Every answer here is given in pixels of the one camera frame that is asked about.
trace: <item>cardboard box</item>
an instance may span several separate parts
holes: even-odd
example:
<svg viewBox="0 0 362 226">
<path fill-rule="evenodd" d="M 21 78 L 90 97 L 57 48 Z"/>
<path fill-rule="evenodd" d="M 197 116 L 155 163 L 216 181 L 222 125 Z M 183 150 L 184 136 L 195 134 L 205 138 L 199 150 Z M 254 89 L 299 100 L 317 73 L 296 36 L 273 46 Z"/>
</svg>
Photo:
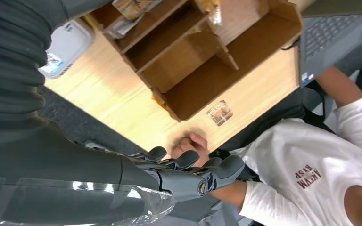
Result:
<svg viewBox="0 0 362 226">
<path fill-rule="evenodd" d="M 303 29 L 296 6 L 282 0 L 220 3 L 218 30 L 198 1 L 164 0 L 125 38 L 106 36 L 178 121 L 191 118 Z M 100 21 L 99 10 L 91 17 L 104 31 L 115 21 Z"/>
</svg>

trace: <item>gray robotic hand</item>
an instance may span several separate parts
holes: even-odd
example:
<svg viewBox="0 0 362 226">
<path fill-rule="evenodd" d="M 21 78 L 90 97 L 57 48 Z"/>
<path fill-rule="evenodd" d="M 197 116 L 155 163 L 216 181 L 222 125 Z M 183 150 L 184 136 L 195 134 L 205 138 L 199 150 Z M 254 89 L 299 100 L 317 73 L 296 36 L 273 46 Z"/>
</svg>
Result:
<svg viewBox="0 0 362 226">
<path fill-rule="evenodd" d="M 212 158 L 201 168 L 193 167 L 199 159 L 193 150 L 185 152 L 178 159 L 160 161 L 165 155 L 164 148 L 156 147 L 148 155 L 135 154 L 129 159 L 153 176 L 160 184 L 160 191 L 170 192 L 176 202 L 196 199 L 231 184 L 245 166 L 240 157 L 233 155 L 224 161 Z"/>
</svg>

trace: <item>white long-sleeve shirt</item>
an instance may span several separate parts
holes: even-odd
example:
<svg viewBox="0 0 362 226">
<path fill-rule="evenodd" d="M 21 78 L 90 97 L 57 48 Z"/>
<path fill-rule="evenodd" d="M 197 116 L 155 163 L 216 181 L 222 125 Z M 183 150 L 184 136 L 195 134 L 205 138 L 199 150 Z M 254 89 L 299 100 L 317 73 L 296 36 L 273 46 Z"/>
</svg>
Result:
<svg viewBox="0 0 362 226">
<path fill-rule="evenodd" d="M 240 215 L 267 226 L 353 225 L 344 196 L 362 186 L 362 99 L 335 113 L 338 136 L 288 119 L 234 151 L 264 182 L 247 182 Z"/>
</svg>

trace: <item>person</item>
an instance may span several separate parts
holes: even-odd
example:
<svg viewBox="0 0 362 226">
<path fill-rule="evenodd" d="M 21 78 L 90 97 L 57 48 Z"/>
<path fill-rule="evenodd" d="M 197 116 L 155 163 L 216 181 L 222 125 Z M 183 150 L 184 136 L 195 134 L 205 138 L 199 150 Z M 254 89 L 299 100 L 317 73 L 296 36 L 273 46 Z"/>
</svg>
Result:
<svg viewBox="0 0 362 226">
<path fill-rule="evenodd" d="M 262 183 L 235 181 L 212 196 L 267 226 L 362 226 L 362 93 L 335 67 L 317 82 L 338 106 L 336 135 L 300 118 L 281 119 L 232 151 Z M 186 150 L 199 154 L 197 166 L 209 159 L 198 134 L 182 139 L 171 156 Z"/>
</svg>

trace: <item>human hand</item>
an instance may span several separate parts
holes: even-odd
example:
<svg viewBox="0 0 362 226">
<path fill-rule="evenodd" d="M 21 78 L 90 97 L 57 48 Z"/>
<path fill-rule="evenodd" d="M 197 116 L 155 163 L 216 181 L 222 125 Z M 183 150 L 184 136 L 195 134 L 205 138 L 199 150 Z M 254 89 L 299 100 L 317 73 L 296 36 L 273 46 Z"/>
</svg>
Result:
<svg viewBox="0 0 362 226">
<path fill-rule="evenodd" d="M 209 160 L 207 140 L 193 132 L 191 132 L 188 137 L 183 138 L 180 143 L 171 150 L 170 156 L 176 159 L 189 150 L 193 150 L 199 155 L 199 160 L 194 166 L 202 167 Z"/>
</svg>

